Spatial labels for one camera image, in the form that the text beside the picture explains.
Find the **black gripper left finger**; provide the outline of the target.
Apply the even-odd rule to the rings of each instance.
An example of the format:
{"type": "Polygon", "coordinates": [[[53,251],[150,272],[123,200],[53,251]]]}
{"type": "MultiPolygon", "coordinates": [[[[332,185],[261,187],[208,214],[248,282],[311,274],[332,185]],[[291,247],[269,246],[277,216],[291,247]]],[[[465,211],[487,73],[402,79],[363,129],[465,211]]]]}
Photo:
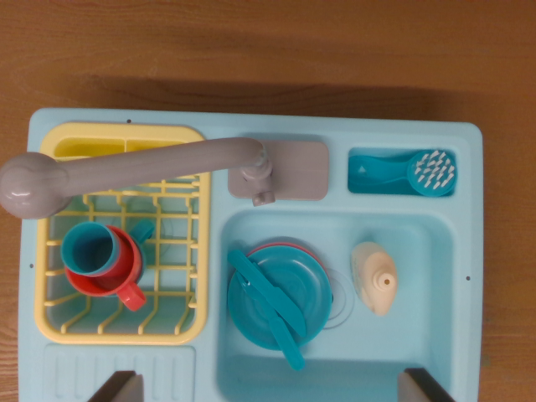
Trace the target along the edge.
{"type": "Polygon", "coordinates": [[[143,377],[135,371],[115,371],[88,402],[142,402],[143,377]]]}

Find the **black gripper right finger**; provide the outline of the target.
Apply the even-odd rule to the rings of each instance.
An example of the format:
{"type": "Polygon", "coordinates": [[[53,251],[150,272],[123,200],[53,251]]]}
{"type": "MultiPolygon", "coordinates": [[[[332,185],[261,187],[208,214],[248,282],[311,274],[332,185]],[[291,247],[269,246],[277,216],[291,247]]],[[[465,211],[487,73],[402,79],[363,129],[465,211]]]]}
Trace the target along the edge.
{"type": "Polygon", "coordinates": [[[407,368],[397,378],[399,402],[454,402],[425,368],[407,368]]]}

